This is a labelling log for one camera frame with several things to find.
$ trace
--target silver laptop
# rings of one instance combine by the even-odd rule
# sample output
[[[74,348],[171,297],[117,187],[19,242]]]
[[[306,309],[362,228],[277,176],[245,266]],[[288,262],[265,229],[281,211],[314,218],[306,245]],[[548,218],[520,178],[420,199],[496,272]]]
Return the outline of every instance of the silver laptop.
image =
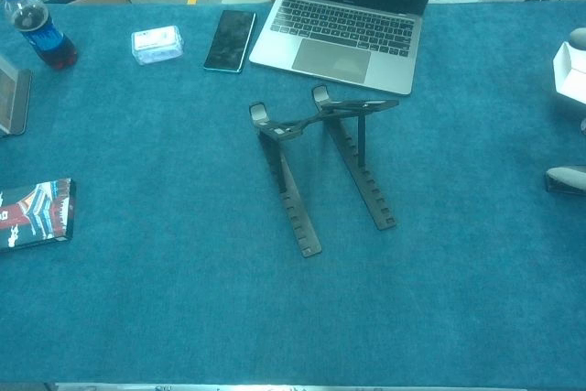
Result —
[[[411,93],[428,0],[276,0],[250,61]]]

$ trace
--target laptop stand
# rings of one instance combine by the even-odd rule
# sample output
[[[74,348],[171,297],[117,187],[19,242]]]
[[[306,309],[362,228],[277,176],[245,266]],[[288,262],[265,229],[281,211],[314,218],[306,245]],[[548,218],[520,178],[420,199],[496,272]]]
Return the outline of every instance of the laptop stand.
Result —
[[[277,123],[272,121],[262,102],[249,106],[253,125],[258,130],[258,137],[265,153],[266,161],[277,180],[281,201],[293,227],[303,256],[308,257],[321,252],[321,244],[308,216],[297,184],[281,146],[303,134],[303,129],[310,124],[323,122],[334,140],[346,167],[353,176],[368,211],[379,230],[395,226],[395,218],[385,202],[385,197],[374,181],[372,173],[365,165],[366,116],[373,112],[382,112],[398,105],[397,100],[389,101],[333,101],[325,86],[313,89],[313,101],[318,112],[310,118],[300,121]],[[358,118],[358,143],[353,142],[342,124],[343,118]]]

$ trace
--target book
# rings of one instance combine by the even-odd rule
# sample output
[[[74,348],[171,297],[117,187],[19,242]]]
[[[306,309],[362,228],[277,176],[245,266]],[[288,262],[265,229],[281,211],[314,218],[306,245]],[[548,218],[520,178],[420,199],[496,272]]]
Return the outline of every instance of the book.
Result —
[[[0,190],[0,252],[70,240],[74,200],[71,179]]]

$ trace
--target plastic bottle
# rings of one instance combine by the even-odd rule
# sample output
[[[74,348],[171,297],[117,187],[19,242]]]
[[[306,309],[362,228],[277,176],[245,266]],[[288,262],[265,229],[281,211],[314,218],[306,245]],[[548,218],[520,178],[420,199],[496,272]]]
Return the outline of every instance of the plastic bottle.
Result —
[[[5,0],[5,15],[50,67],[62,69],[77,61],[77,50],[53,26],[47,6],[40,0]]]

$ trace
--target laptop trackpad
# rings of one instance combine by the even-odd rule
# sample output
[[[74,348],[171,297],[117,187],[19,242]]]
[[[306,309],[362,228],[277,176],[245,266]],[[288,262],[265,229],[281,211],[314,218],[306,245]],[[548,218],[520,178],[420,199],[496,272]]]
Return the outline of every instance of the laptop trackpad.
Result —
[[[336,78],[343,81],[364,83],[370,52],[321,41],[303,38],[293,69]]]

